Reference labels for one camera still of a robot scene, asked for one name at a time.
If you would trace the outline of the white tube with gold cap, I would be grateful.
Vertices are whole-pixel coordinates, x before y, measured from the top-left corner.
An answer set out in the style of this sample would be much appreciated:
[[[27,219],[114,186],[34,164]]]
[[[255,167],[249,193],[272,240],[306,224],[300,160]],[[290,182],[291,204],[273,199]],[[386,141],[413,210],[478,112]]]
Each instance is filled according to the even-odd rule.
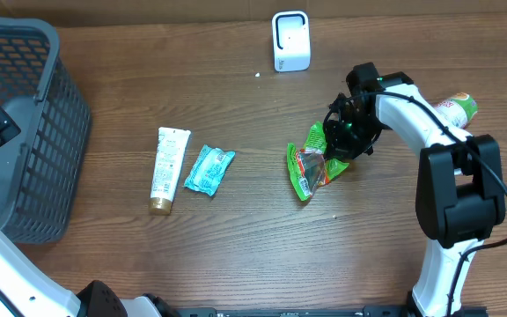
[[[149,212],[169,215],[191,131],[161,127],[151,182]]]

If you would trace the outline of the teal wet wipes packet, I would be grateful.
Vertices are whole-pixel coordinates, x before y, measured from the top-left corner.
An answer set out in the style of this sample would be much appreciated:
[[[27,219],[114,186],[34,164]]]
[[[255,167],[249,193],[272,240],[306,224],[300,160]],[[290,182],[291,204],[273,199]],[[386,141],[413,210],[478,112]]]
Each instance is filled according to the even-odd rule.
[[[184,187],[213,196],[234,157],[234,151],[223,151],[205,144],[185,179]]]

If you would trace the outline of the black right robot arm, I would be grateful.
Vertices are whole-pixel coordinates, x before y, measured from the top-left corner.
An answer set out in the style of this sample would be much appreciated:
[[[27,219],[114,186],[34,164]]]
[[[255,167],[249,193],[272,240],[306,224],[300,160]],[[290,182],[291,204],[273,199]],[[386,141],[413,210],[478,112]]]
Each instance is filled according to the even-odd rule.
[[[405,304],[387,314],[487,315],[484,307],[463,307],[460,294],[474,256],[507,244],[507,186],[497,141],[447,121],[403,72],[381,76],[373,63],[363,63],[346,84],[349,94],[339,94],[324,119],[326,156],[370,155],[390,129],[419,158],[415,214],[426,252]]]

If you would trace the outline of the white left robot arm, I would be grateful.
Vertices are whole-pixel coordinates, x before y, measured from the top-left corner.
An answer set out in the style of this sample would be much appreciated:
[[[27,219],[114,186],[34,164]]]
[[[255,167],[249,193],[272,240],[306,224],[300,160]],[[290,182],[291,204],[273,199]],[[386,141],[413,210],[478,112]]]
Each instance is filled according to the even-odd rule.
[[[41,106],[28,97],[0,104],[0,207],[11,219],[26,201],[32,177],[26,175],[33,118]],[[104,283],[93,281],[81,292],[63,288],[40,271],[0,230],[0,316],[175,316],[159,298],[144,294],[119,299]]]

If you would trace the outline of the green snack bag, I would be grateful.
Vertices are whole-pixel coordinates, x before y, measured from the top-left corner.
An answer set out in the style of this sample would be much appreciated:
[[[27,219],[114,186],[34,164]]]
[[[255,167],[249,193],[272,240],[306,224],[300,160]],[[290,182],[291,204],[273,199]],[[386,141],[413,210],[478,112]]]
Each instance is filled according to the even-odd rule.
[[[301,202],[313,197],[319,187],[326,186],[349,167],[337,158],[324,158],[327,141],[323,124],[314,123],[304,145],[288,143],[286,163],[290,182]]]

